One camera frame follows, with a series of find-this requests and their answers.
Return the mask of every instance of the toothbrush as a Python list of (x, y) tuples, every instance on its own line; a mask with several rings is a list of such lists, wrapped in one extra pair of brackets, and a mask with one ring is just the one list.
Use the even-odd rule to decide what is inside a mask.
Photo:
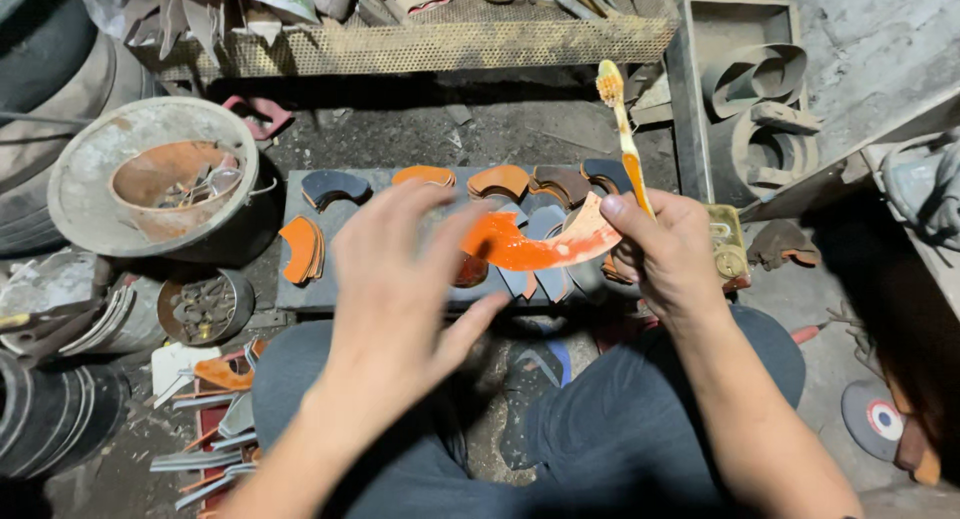
[(627, 176), (630, 177), (630, 183), (633, 185), (636, 203), (656, 221), (654, 208), (650, 206), (647, 190), (643, 184), (641, 154), (637, 151), (637, 145), (634, 144), (634, 136), (630, 132), (630, 122), (627, 121), (627, 108), (623, 106), (623, 77), (620, 76), (617, 65), (609, 59), (600, 61), (600, 67), (597, 71), (597, 92), (600, 93), (600, 98), (603, 99), (606, 106), (612, 108), (616, 114), (616, 126), (620, 130), (620, 147), (623, 148), (621, 161), (623, 162), (623, 169), (627, 171)]

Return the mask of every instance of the left hand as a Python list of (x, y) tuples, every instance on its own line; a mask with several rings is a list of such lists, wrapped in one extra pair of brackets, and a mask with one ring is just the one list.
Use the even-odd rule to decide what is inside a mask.
[(354, 438), (366, 444), (460, 366), (510, 301), (505, 292), (487, 295), (441, 330), (448, 288), (463, 263), (459, 243), (487, 211), (477, 202), (454, 213), (417, 257), (420, 219), (453, 195), (451, 187), (420, 180), (391, 186), (360, 207), (331, 244), (339, 287), (332, 346), (303, 403), (323, 402), (326, 415), (355, 421)]

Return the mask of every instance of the wall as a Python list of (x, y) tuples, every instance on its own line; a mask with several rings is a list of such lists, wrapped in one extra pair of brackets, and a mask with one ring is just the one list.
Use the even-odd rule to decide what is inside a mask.
[(822, 161), (960, 86), (960, 0), (794, 0)]

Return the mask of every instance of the forearm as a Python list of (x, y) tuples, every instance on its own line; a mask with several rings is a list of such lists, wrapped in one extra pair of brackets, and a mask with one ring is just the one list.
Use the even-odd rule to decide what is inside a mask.
[(675, 328), (717, 468), (734, 496), (777, 517), (862, 517), (857, 495), (726, 306)]
[(226, 503), (223, 516), (314, 517), (376, 437), (359, 424), (352, 426), (342, 412), (335, 395), (316, 385), (308, 391), (256, 474)]

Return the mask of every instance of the right hand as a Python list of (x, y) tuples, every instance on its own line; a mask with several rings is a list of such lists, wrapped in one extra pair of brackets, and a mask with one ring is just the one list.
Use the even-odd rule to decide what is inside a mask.
[(714, 263), (710, 216), (696, 200), (647, 189), (656, 221), (633, 193), (603, 199), (600, 213), (623, 235), (612, 250), (618, 273), (639, 283), (668, 329), (729, 313)]

